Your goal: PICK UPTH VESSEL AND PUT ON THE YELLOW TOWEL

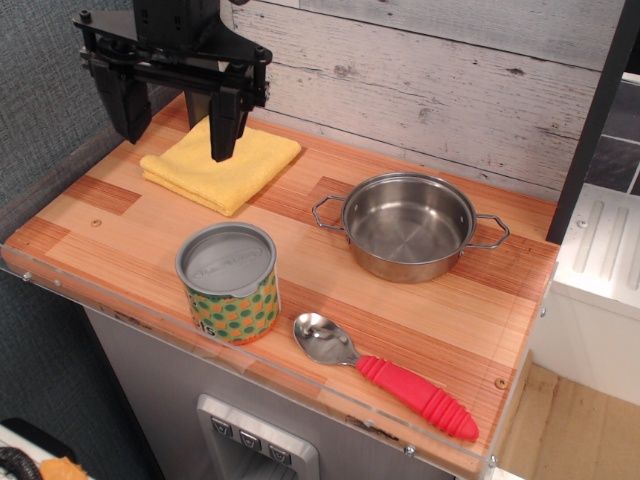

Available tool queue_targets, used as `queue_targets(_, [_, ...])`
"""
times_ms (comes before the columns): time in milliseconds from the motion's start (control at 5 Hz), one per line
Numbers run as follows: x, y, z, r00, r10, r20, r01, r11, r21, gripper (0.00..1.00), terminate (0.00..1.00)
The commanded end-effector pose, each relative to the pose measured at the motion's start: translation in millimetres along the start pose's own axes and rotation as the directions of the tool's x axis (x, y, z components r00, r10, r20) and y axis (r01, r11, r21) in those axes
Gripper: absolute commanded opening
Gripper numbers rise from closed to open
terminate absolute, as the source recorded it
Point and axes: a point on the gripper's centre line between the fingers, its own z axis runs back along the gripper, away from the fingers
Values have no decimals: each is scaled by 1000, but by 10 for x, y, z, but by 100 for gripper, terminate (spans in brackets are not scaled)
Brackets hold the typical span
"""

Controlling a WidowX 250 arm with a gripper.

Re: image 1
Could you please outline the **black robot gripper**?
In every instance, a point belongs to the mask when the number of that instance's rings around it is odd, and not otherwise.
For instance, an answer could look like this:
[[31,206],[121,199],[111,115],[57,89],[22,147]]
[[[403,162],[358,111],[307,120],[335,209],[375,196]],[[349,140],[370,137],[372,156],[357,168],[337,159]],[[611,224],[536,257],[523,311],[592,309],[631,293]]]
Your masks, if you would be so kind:
[[273,55],[228,28],[218,1],[135,1],[131,10],[82,10],[72,22],[82,31],[81,58],[114,130],[131,144],[152,118],[144,82],[215,91],[209,125],[216,162],[233,156],[246,105],[266,104],[266,67]]

